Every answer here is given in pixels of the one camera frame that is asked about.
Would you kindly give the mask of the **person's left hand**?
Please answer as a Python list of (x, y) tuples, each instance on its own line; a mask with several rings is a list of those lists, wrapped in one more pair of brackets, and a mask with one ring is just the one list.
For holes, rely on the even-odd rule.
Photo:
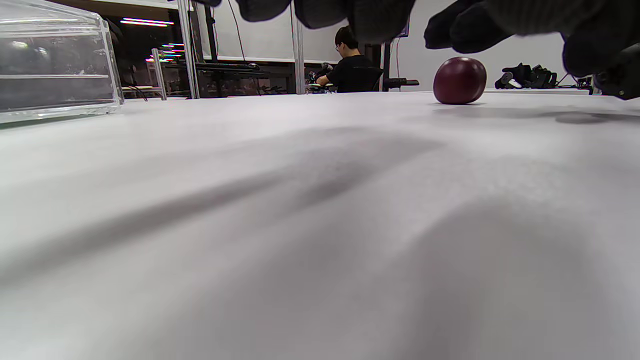
[[(347, 21), (356, 39), (381, 44), (409, 23), (414, 0), (238, 0), (247, 22), (276, 18), (292, 5), (309, 29)], [(637, 0), (455, 0), (433, 14), (425, 47), (474, 54), (511, 37), (559, 34), (562, 63), (576, 78), (592, 76), (602, 94), (639, 97), (640, 3)]]

